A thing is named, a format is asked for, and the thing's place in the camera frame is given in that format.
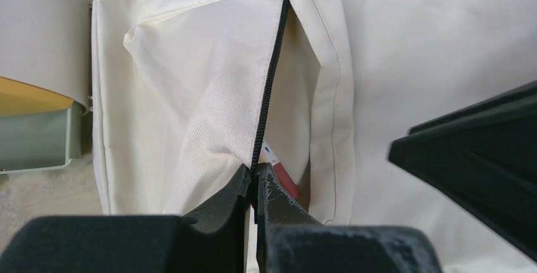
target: stitching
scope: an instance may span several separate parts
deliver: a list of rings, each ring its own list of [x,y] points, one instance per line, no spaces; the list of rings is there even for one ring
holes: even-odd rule
[[[326,25],[326,21],[324,20],[324,17],[322,16],[322,13],[320,12],[319,10],[319,6],[317,5],[317,2],[315,0],[313,0],[313,3],[315,4],[315,7],[317,9],[317,13],[319,14],[321,20],[322,20],[322,23],[324,25],[324,28],[326,29],[326,33],[328,34],[328,37],[330,38],[330,41],[332,42],[332,46],[334,47],[334,50],[336,51],[336,55],[338,56],[338,64],[339,64],[339,80],[338,80],[338,86],[336,87],[336,94],[335,94],[335,97],[334,97],[334,109],[333,109],[333,113],[332,113],[332,155],[334,156],[334,194],[336,195],[335,196],[335,200],[334,200],[334,216],[332,217],[332,219],[329,219],[329,220],[326,220],[325,224],[330,222],[330,221],[334,221],[334,219],[336,219],[336,209],[338,208],[338,190],[337,190],[337,172],[336,172],[336,150],[335,150],[335,146],[334,146],[334,124],[336,123],[336,103],[338,102],[338,93],[339,93],[339,87],[341,85],[341,81],[343,79],[343,69],[341,67],[341,57],[340,57],[340,54],[339,54],[339,51],[338,51],[338,48],[336,47],[336,43],[334,42],[334,39],[332,38],[332,35],[330,34],[330,32],[328,31],[328,28],[327,28],[327,25]]]
[[[173,17],[175,17],[175,16],[177,16],[177,15],[183,13],[183,12],[190,11],[190,10],[193,10],[195,8],[199,8],[199,7],[208,5],[208,4],[217,3],[217,2],[220,2],[220,1],[224,1],[224,0],[209,0],[209,1],[194,4],[194,5],[185,7],[185,8],[168,11],[168,12],[162,13],[160,15],[150,16],[149,18],[145,18],[145,19],[137,22],[133,26],[144,25],[144,24],[149,24],[149,23],[154,23],[154,22],[162,22],[162,21],[165,21],[165,20],[169,20],[169,19],[171,19],[171,18],[173,18]]]

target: fabric seam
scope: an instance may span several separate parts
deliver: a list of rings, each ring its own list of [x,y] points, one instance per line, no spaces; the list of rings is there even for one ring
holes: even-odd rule
[[[319,10],[319,6],[318,6],[316,0],[313,0],[313,3],[315,4],[315,8],[317,9],[317,13],[319,14],[319,17],[322,20],[324,28],[326,29],[326,33],[328,34],[328,38],[330,38],[330,41],[332,42],[332,46],[334,47],[334,50],[336,51],[336,55],[338,56],[338,64],[339,64],[339,80],[338,80],[338,85],[336,86],[336,93],[335,93],[335,96],[334,96],[334,108],[333,108],[333,113],[332,113],[332,137],[331,137],[331,140],[332,140],[332,155],[334,157],[334,195],[335,195],[334,196],[335,197],[335,199],[334,199],[334,215],[332,216],[332,219],[326,220],[326,222],[325,222],[325,224],[326,224],[326,223],[334,221],[334,219],[336,219],[336,210],[338,208],[338,190],[337,190],[337,181],[338,181],[337,174],[338,174],[338,170],[336,168],[336,147],[334,145],[334,129],[335,129],[335,123],[336,123],[336,104],[338,102],[338,91],[339,91],[339,87],[341,85],[341,80],[342,80],[342,77],[343,77],[343,70],[342,70],[342,67],[341,67],[341,57],[340,57],[338,48],[336,47],[334,39],[332,38],[332,35],[330,34],[330,32],[329,32],[329,30],[327,28],[326,21],[324,20],[324,17],[322,16],[322,13]]]
[[[97,75],[97,81],[99,81],[99,101],[95,101],[95,97],[93,98],[93,105],[96,105],[98,104],[100,109],[101,109],[101,113],[100,113],[100,116],[99,116],[99,123],[102,125],[103,124],[103,105],[101,103],[101,76],[100,76],[100,64],[101,64],[101,61],[99,59],[99,48],[98,48],[98,44],[99,44],[99,29],[97,29],[98,27],[98,13],[99,13],[99,6],[98,4],[96,4],[98,0],[94,0],[94,4],[93,4],[93,8],[94,9],[94,12],[95,12],[95,19],[93,20],[92,19],[92,24],[91,26],[93,26],[93,22],[95,24],[95,28],[96,28],[96,33],[95,33],[95,39],[96,39],[96,42],[95,42],[95,47],[97,50],[95,50],[95,53],[93,53],[93,50],[92,50],[92,54],[95,54],[96,58],[96,63],[95,63],[95,68],[97,70],[96,73],[93,72],[93,69],[92,69],[92,76],[93,75]],[[107,163],[107,160],[106,160],[106,148],[104,146],[104,129],[103,127],[101,126],[101,130],[100,130],[100,133],[99,133],[99,136],[101,137],[101,140],[103,142],[103,151],[102,151],[102,154],[101,154],[101,160],[103,161],[101,164],[104,166],[104,175],[106,176],[105,179],[106,179],[106,187],[104,188],[104,190],[106,191],[106,197],[107,197],[107,200],[106,200],[106,204],[108,205],[108,214],[110,214],[112,212],[112,208],[111,208],[111,198],[110,198],[110,186],[109,186],[109,175],[108,175],[108,163]]]
[[[139,22],[135,23],[133,26],[146,25],[146,24],[150,24],[150,23],[154,23],[154,22],[163,22],[163,21],[169,20],[169,19],[171,19],[171,18],[173,18],[173,17],[175,17],[177,15],[180,15],[181,13],[184,13],[184,12],[187,12],[187,11],[199,8],[199,7],[203,7],[203,6],[206,6],[206,5],[209,5],[209,4],[218,3],[218,2],[221,2],[221,1],[225,1],[225,0],[209,0],[209,1],[201,2],[201,3],[197,3],[197,4],[194,4],[194,5],[191,5],[191,6],[187,6],[187,7],[181,8],[181,9],[176,9],[176,10],[168,11],[168,12],[165,12],[165,13],[161,13],[159,15],[153,15],[153,16],[150,16],[150,17],[145,18],[143,20],[140,20]]]

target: black zipper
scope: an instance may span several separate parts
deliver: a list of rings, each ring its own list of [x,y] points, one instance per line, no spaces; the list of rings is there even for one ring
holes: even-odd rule
[[[289,5],[289,0],[284,0],[282,3],[280,23],[278,24],[274,49],[272,50],[272,57],[270,58],[270,63],[268,64],[267,81],[265,83],[265,91],[263,92],[259,123],[257,125],[257,133],[255,134],[255,142],[253,145],[252,163],[250,166],[250,173],[252,175],[254,173],[255,166],[259,162],[259,155],[261,153],[261,146],[263,144],[263,136],[265,135],[265,125],[267,124],[267,115],[269,114],[270,93],[272,92],[272,82],[274,81],[276,66],[278,65],[278,59],[280,58],[280,52],[282,50],[282,42],[284,38],[284,31],[287,22],[287,10],[289,9]]]

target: zipper teeth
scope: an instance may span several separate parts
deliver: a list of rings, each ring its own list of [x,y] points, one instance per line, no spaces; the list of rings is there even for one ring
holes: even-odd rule
[[[250,167],[250,173],[254,173],[255,166],[259,161],[261,153],[261,147],[263,144],[263,136],[265,135],[265,125],[267,124],[267,115],[269,114],[269,102],[270,93],[272,92],[272,82],[274,81],[274,75],[276,73],[276,66],[278,65],[278,59],[280,58],[280,52],[282,50],[282,42],[284,38],[284,31],[287,22],[287,10],[289,9],[289,0],[283,0],[282,12],[280,14],[280,23],[278,25],[278,31],[276,33],[276,40],[274,42],[274,50],[272,51],[272,57],[268,64],[267,81],[265,83],[265,91],[263,92],[263,101],[261,102],[261,112],[259,114],[259,123],[257,125],[257,133],[255,134],[255,142],[253,145],[253,156]]]

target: concrete floor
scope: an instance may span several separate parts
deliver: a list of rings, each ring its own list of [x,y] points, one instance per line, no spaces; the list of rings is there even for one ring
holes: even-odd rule
[[[91,116],[85,121],[91,149]],[[0,175],[0,251],[34,217],[101,213],[91,154],[63,170]]]

